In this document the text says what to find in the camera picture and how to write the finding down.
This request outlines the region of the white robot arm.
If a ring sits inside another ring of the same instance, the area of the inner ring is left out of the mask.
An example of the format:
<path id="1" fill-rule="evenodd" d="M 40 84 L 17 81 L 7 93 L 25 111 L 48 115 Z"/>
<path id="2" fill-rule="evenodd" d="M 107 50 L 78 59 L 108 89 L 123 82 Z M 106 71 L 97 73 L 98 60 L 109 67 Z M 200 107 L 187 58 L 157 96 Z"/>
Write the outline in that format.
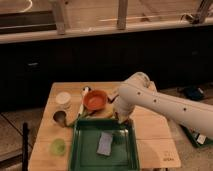
<path id="1" fill-rule="evenodd" d="M 136 106 L 144 107 L 194 129 L 213 139 L 213 106 L 182 99 L 149 89 L 151 81 L 143 72 L 136 72 L 118 87 L 114 111 L 119 122 L 125 122 Z"/>

